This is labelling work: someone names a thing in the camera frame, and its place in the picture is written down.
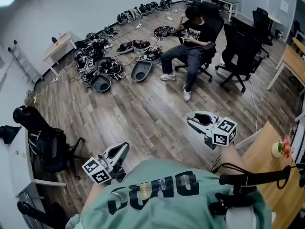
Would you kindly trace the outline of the flowers in white pot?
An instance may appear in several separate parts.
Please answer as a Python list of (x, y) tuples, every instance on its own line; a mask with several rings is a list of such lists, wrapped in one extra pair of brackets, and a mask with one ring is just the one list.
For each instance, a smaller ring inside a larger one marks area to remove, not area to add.
[(271, 152), (274, 157), (289, 158), (293, 153), (293, 149), (291, 147), (291, 136), (287, 135), (282, 141), (274, 143)]

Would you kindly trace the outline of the person in green shirt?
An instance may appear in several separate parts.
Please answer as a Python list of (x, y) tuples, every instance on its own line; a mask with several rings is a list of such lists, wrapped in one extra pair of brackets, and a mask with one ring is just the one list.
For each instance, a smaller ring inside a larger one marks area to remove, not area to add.
[(225, 217), (208, 207), (216, 193), (230, 191), (209, 171), (145, 160), (123, 182), (108, 186), (94, 209), (70, 218), (66, 229), (226, 229)]

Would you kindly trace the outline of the person's right forearm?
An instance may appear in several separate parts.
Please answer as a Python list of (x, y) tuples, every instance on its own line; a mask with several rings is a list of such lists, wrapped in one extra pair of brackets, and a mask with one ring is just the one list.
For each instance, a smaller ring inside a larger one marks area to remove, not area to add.
[[(247, 169), (242, 157), (238, 153), (233, 143), (231, 143), (229, 146), (218, 146), (218, 150), (220, 152), (220, 164), (230, 163), (244, 170)], [(238, 175), (241, 173), (225, 167), (221, 167), (219, 172), (226, 175)]]

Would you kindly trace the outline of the desk with white legs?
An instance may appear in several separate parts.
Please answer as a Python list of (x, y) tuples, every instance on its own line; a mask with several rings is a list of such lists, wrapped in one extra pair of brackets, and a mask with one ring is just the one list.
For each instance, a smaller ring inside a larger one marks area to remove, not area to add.
[(305, 88), (305, 61), (290, 45), (286, 44), (282, 57), (276, 67), (276, 74), (266, 88), (268, 91), (271, 89), (284, 68), (291, 71)]

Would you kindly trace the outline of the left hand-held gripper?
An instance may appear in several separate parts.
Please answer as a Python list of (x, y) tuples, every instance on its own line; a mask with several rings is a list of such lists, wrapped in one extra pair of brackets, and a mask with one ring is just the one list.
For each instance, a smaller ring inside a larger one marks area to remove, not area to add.
[(122, 163), (130, 149), (127, 142), (120, 142), (109, 146), (104, 154), (91, 157), (82, 169), (95, 184), (102, 184), (111, 180), (122, 182), (126, 173)]

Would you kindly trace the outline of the row of grey backpacks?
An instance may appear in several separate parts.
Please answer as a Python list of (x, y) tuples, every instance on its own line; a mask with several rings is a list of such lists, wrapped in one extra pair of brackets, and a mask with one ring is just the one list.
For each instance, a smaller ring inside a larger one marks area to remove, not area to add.
[(140, 4), (139, 7), (134, 7), (118, 14), (116, 18), (117, 23), (120, 25), (125, 25), (158, 11), (169, 10), (171, 4), (172, 0), (161, 0), (159, 3), (152, 1), (147, 4)]

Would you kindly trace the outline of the pile of black rigs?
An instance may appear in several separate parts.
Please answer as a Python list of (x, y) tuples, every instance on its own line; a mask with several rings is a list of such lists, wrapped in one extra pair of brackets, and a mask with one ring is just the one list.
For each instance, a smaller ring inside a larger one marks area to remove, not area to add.
[(118, 55), (110, 57), (107, 51), (113, 46), (105, 37), (96, 33), (89, 33), (86, 39), (75, 43), (76, 49), (72, 52), (73, 60), (76, 62), (77, 71), (81, 75), (79, 80), (85, 92), (89, 89), (93, 77), (96, 75), (104, 75), (110, 79), (112, 83), (117, 83), (124, 79), (127, 75), (125, 65), (118, 61), (118, 56), (130, 52), (137, 53), (131, 64), (138, 61), (150, 61), (152, 66), (161, 59), (163, 53), (162, 46), (152, 44), (148, 40), (132, 40), (122, 43), (116, 50)]

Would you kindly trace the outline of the person's left forearm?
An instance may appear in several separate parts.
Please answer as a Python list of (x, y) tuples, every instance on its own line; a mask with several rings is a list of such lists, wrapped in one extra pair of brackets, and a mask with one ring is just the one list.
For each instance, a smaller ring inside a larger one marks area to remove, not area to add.
[(111, 181), (102, 183), (102, 184), (93, 184), (91, 191), (86, 199), (86, 202), (81, 210), (81, 213), (85, 213), (86, 211), (92, 210), (96, 207), (96, 203), (100, 194), (111, 185)]

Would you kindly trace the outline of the white wall rack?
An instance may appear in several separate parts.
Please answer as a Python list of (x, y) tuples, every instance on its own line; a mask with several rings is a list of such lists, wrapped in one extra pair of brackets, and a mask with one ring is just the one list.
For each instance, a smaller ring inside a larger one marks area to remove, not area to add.
[(8, 47), (8, 52), (12, 55), (12, 60), (24, 73), (26, 78), (34, 86), (37, 81), (44, 81), (44, 77), (37, 71), (27, 56), (21, 50), (16, 40), (13, 41), (14, 46)]

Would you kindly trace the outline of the black backpack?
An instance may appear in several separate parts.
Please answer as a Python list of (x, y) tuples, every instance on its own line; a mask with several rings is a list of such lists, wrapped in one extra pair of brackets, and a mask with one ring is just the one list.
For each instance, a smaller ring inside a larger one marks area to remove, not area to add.
[(28, 132), (28, 143), (46, 172), (57, 173), (67, 169), (68, 146), (63, 130), (52, 128), (50, 133)]

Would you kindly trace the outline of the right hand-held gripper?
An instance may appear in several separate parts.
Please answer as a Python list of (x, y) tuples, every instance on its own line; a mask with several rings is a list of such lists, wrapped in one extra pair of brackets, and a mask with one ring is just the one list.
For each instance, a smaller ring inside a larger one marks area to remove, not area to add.
[(211, 149), (229, 146), (236, 137), (237, 123), (228, 117), (221, 118), (211, 112), (197, 111), (194, 118), (187, 118), (187, 124), (197, 133), (205, 135), (204, 143)]

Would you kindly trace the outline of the black office chair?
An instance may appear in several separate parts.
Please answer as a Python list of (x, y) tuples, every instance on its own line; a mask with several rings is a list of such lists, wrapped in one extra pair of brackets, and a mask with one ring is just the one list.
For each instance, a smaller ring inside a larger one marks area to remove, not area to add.
[[(16, 108), (13, 112), (13, 119), (16, 123), (22, 125), (28, 132), (51, 132), (51, 129), (53, 128), (50, 126), (46, 120), (42, 117), (40, 112), (32, 106), (20, 106), (19, 108)], [(84, 158), (75, 155), (75, 151), (79, 145), (80, 142), (85, 142), (85, 139), (83, 137), (80, 137), (76, 144), (70, 145), (67, 143), (68, 150), (67, 150), (67, 168), (70, 167), (72, 172), (74, 173), (74, 176), (80, 180), (81, 177), (76, 172), (76, 167), (74, 163), (74, 159), (80, 159), (84, 160)]]
[(201, 60), (201, 67), (199, 73), (204, 73), (209, 76), (208, 81), (211, 82), (213, 76), (206, 71), (209, 65), (212, 63), (212, 59), (216, 54), (216, 39), (224, 26), (224, 19), (219, 15), (219, 7), (216, 4), (209, 3), (206, 1), (201, 2), (197, 5), (200, 9), (201, 15), (205, 23), (211, 29), (209, 33), (211, 42), (203, 47), (203, 58)]
[(272, 21), (267, 11), (257, 8), (253, 11), (253, 20), (258, 39), (261, 40), (262, 44), (272, 46), (272, 39), (274, 38), (270, 29)]
[(224, 87), (235, 76), (244, 93), (246, 87), (241, 76), (249, 80), (251, 74), (255, 73), (263, 59), (267, 57), (267, 53), (262, 50), (262, 44), (253, 32), (244, 30), (232, 22), (224, 25), (224, 32), (226, 48), (221, 55), (224, 63), (215, 66), (215, 69), (226, 70), (230, 75), (220, 83), (220, 86)]
[(65, 229), (69, 219), (63, 207), (54, 202), (51, 206), (51, 212), (45, 213), (33, 208), (29, 203), (19, 201), (17, 208), (21, 214), (27, 215), (53, 229)]
[(13, 127), (9, 125), (0, 126), (0, 138), (3, 139), (4, 144), (11, 144), (21, 127)]

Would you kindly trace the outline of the small white desk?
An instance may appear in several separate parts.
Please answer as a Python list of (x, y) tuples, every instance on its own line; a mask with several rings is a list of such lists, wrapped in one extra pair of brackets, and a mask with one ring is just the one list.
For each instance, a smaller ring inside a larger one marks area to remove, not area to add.
[(59, 77), (59, 74), (53, 67), (58, 65), (59, 61), (68, 53), (77, 48), (75, 43), (79, 40), (80, 38), (78, 36), (69, 31), (61, 35), (57, 39), (57, 42), (53, 43), (45, 51), (43, 62), (48, 64), (49, 69), (56, 75), (56, 77)]

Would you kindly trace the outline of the white chest-worn device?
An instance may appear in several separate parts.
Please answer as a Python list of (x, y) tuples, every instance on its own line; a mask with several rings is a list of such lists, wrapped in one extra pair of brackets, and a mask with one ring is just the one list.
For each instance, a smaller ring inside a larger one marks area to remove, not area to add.
[(225, 215), (226, 229), (256, 229), (252, 207), (229, 208)]

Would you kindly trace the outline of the black oval shell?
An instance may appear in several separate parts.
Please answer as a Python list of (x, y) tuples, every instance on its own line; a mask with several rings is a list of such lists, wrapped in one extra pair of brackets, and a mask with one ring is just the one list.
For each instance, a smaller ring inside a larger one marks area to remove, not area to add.
[(96, 75), (92, 78), (90, 87), (100, 93), (106, 92), (110, 89), (112, 82), (104, 75)]
[(138, 61), (131, 73), (131, 79), (134, 82), (142, 82), (146, 79), (152, 69), (152, 63), (150, 61)]

